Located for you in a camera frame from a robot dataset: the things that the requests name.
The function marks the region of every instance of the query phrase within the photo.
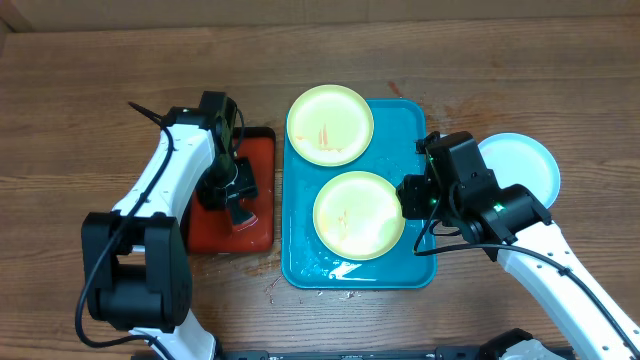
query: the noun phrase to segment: plate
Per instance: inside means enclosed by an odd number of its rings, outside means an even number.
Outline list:
[[[287,134],[295,151],[320,166],[358,158],[373,136],[373,114],[355,91],[322,85],[300,95],[289,110]]]
[[[364,171],[329,180],[313,205],[313,226],[322,243],[349,260],[384,255],[404,231],[396,189],[384,178]]]
[[[478,147],[501,188],[521,184],[546,208],[553,205],[560,193],[560,169],[544,145],[522,134],[503,133],[486,138]]]

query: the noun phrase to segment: pale yellow plate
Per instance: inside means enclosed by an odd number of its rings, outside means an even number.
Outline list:
[[[344,165],[369,146],[373,114],[355,91],[339,85],[317,86],[291,106],[287,134],[306,160],[321,166]]]
[[[384,255],[400,239],[404,224],[393,185],[364,171],[334,177],[313,205],[313,226],[320,240],[350,260]]]

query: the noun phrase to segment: blue plastic tray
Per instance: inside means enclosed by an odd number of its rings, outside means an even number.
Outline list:
[[[299,288],[407,289],[426,286],[436,275],[436,257],[413,255],[413,244],[423,221],[407,221],[404,233],[385,255],[353,261],[327,249],[313,227],[313,203],[329,180],[349,171],[368,171],[397,186],[405,175],[422,174],[424,156],[415,154],[414,141],[426,136],[420,107],[405,99],[369,99],[373,112],[373,139],[355,161],[339,167],[314,165],[298,155],[285,135],[282,179],[282,273]],[[435,238],[423,238],[421,249],[435,247]]]

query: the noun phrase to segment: tray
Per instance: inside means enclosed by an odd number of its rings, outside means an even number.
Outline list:
[[[402,237],[385,255],[352,261],[335,255],[313,227],[313,203],[324,184],[348,171],[368,171],[394,186],[405,175],[422,174],[424,156],[414,141],[426,136],[420,107],[406,99],[368,99],[374,119],[373,139],[355,161],[339,167],[314,165],[296,153],[285,134],[282,179],[282,273],[294,286],[307,289],[410,289],[429,284],[436,274],[436,257],[412,253],[423,221],[407,221]],[[435,247],[426,235],[421,249]]]

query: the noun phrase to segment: wooden table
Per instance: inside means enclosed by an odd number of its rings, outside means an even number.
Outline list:
[[[193,256],[193,309],[227,349],[335,351],[479,344],[514,327],[566,340],[480,251],[443,255],[418,291],[315,291],[280,272],[287,109],[306,89],[419,103],[430,129],[520,132],[562,172],[552,211],[613,298],[640,321],[640,19],[16,34],[0,57],[0,357],[127,359],[75,336],[80,225],[132,186],[159,136],[131,110],[224,90],[278,134],[277,240],[268,254]],[[116,335],[85,318],[90,336]]]

